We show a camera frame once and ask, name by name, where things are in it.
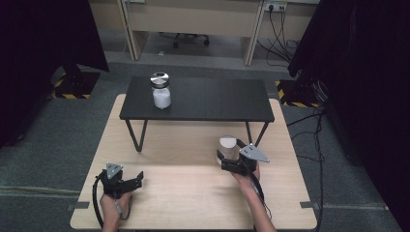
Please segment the jar lid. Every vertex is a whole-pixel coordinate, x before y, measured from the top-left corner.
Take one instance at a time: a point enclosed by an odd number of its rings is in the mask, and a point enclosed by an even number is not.
[[[151,86],[156,89],[163,89],[169,85],[169,76],[164,72],[155,72],[151,75]]]

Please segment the white cup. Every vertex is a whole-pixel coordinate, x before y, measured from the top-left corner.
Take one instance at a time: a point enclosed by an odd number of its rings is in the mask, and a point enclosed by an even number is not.
[[[230,134],[226,134],[220,138],[220,145],[218,150],[223,154],[223,156],[228,160],[235,160],[235,146],[236,138]],[[221,161],[217,155],[217,163],[221,165]]]

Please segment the black cable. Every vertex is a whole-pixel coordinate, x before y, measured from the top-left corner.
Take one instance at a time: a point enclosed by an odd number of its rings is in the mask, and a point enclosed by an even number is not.
[[[319,116],[318,122],[317,122],[317,127],[316,127],[316,135],[315,135],[315,141],[316,141],[316,150],[319,155],[319,166],[320,166],[320,206],[319,206],[319,218],[317,220],[317,226],[316,226],[316,231],[320,230],[320,226],[322,223],[322,217],[323,217],[323,160],[324,156],[322,154],[322,150],[320,148],[320,140],[319,140],[319,132],[322,131],[322,116]]]
[[[286,54],[285,54],[284,52],[280,51],[277,47],[275,47],[276,41],[274,41],[274,42],[272,43],[271,40],[268,39],[268,42],[269,42],[269,44],[271,44],[271,47],[270,47],[269,49],[272,50],[272,48],[274,48],[275,51],[276,51],[276,53],[277,53],[277,54],[280,54],[280,58],[282,58],[282,59],[283,59],[284,61],[286,61],[287,63],[290,62],[290,60],[288,59],[288,57],[286,56]]]
[[[94,182],[94,185],[93,185],[93,206],[94,206],[94,211],[96,212],[97,220],[99,221],[100,227],[103,228],[103,218],[102,218],[102,215],[100,214],[100,209],[99,209],[99,205],[97,202],[97,185],[101,177],[102,177],[102,174],[100,174],[99,176],[96,176],[96,181]]]
[[[280,11],[280,30],[282,31],[282,41],[283,41],[283,49],[284,52],[286,53],[287,57],[289,58],[289,61],[292,60],[293,58],[293,54],[290,53],[287,49],[286,49],[286,41],[284,39],[284,19],[286,18],[286,12],[282,9]]]
[[[262,46],[265,50],[268,51],[268,53],[266,54],[266,63],[267,63],[268,65],[270,65],[270,66],[280,66],[280,67],[286,67],[286,68],[287,68],[287,66],[285,66],[285,65],[274,65],[274,64],[270,64],[270,63],[268,62],[268,56],[269,56],[269,53],[270,53],[270,52],[276,54],[277,56],[279,56],[279,57],[282,58],[283,60],[286,60],[286,58],[283,57],[283,56],[281,56],[280,54],[274,52],[274,51],[271,50],[270,48],[264,46],[262,43],[260,43],[260,41],[257,41],[257,43],[258,43],[260,46]]]
[[[292,122],[292,123],[290,123],[290,124],[287,124],[286,126],[289,127],[289,126],[292,126],[292,125],[297,124],[297,123],[299,123],[299,122],[302,122],[302,121],[304,121],[305,119],[308,119],[308,118],[311,118],[311,117],[314,117],[314,116],[318,116],[318,115],[323,115],[323,114],[325,114],[325,113],[326,113],[326,111],[323,110],[323,111],[320,112],[320,113],[312,114],[312,115],[309,115],[309,116],[307,116],[307,117],[305,117],[305,118],[298,119],[298,120],[296,120],[295,122]]]
[[[297,134],[293,135],[290,139],[293,140],[293,139],[296,138],[297,136],[299,136],[299,135],[301,135],[301,134],[304,134],[304,133],[315,134],[315,132],[303,131],[303,132],[298,132]]]
[[[132,207],[132,196],[130,197],[130,201],[129,201],[129,209],[128,209],[128,212],[127,212],[127,215],[124,217],[124,215],[123,215],[123,209],[121,209],[121,206],[120,206],[120,204],[119,204],[119,202],[118,202],[118,197],[117,197],[117,195],[116,195],[116,192],[114,192],[114,199],[115,199],[115,207],[117,208],[117,210],[118,210],[118,207],[119,207],[119,209],[121,210],[121,212],[120,211],[118,211],[118,213],[120,214],[120,219],[121,220],[128,220],[128,218],[130,217],[130,212],[131,212],[131,207]]]
[[[270,21],[271,21],[271,25],[272,25],[272,28],[274,29],[274,34],[275,34],[275,37],[276,37],[276,39],[275,39],[275,41],[274,41],[273,44],[275,44],[276,42],[279,43],[280,47],[281,47],[282,50],[284,51],[284,56],[286,56],[287,61],[290,62],[291,58],[288,56],[287,51],[286,51],[286,48],[283,46],[283,44],[282,44],[281,41],[280,41],[280,34],[282,34],[282,35],[284,34],[284,32],[283,32],[283,31],[284,31],[284,30],[283,30],[283,26],[284,26],[283,17],[282,17],[281,20],[280,20],[281,27],[280,27],[279,34],[277,34],[277,31],[276,31],[276,29],[275,29],[274,22],[273,22],[273,20],[272,20],[272,12],[269,13],[269,19],[270,19]]]
[[[250,177],[250,181],[251,181],[252,185],[253,185],[253,186],[256,188],[256,190],[257,190],[257,193],[256,193],[256,194],[257,194],[257,196],[259,197],[260,202],[261,202],[262,205],[265,207],[265,209],[269,212],[269,219],[272,219],[272,212],[271,212],[271,210],[269,209],[268,205],[266,205],[266,203],[265,203],[265,194],[263,193],[262,186],[260,185],[259,180],[258,180],[257,177],[253,174],[253,172],[251,172],[251,171],[249,170],[249,167],[248,167],[248,166],[246,166],[246,169],[247,169],[247,172],[248,172],[248,175],[249,175],[249,177]],[[254,231],[254,232],[257,232],[255,225],[253,226],[253,231]]]
[[[308,159],[308,160],[313,160],[319,162],[319,186],[320,186],[320,204],[319,204],[319,216],[317,218],[317,226],[316,226],[316,232],[320,230],[320,226],[322,223],[322,218],[323,218],[323,202],[324,202],[324,196],[323,196],[323,162],[325,161],[325,157],[322,154],[322,149],[320,147],[320,139],[319,139],[319,132],[322,131],[322,117],[326,113],[325,110],[323,110],[320,113],[314,113],[312,115],[309,115],[305,118],[299,119],[293,123],[288,124],[288,126],[294,125],[296,123],[299,123],[307,118],[314,117],[314,116],[319,116],[317,120],[317,126],[316,126],[316,131],[315,132],[300,132],[297,133],[297,135],[302,134],[302,133],[313,133],[314,136],[314,141],[315,141],[315,148],[318,153],[318,159],[313,159],[310,157],[305,157],[305,156],[297,156],[299,158],[303,159]]]

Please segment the table leg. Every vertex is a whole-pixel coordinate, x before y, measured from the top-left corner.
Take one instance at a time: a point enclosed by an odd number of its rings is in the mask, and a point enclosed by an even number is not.
[[[249,143],[252,143],[252,136],[250,134],[249,122],[245,122],[245,124],[247,125]],[[256,143],[253,144],[253,145],[255,145],[255,147],[257,147],[257,145],[259,145],[259,142],[262,139],[262,136],[265,133],[265,130],[268,128],[268,126],[269,126],[269,122],[265,122],[265,124],[263,125],[263,128],[262,128],[262,131],[259,133],[259,136],[257,137]]]
[[[142,144],[144,143],[145,131],[147,130],[148,120],[144,120],[144,126],[142,128],[141,139],[139,140],[139,145],[138,145],[138,142],[136,141],[135,134],[133,133],[130,120],[126,120],[126,124],[127,124],[127,127],[129,128],[130,135],[133,141],[133,145],[135,146],[136,151],[140,153],[142,151]]]
[[[268,128],[268,126],[269,126],[269,122],[265,122],[262,128],[262,131],[259,133],[259,136],[256,139],[256,143],[254,144],[255,147],[257,147],[257,145],[259,144],[260,140],[262,139],[263,133],[265,133],[265,130]]]
[[[249,143],[252,143],[252,135],[250,134],[249,122],[245,122],[245,124],[247,125]]]

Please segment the black curtain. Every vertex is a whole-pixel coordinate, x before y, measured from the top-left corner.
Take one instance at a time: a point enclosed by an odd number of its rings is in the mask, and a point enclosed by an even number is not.
[[[289,73],[320,80],[346,148],[410,231],[410,9],[408,1],[322,0]]]
[[[1,148],[30,124],[59,67],[108,65],[88,1],[4,0],[0,33]]]

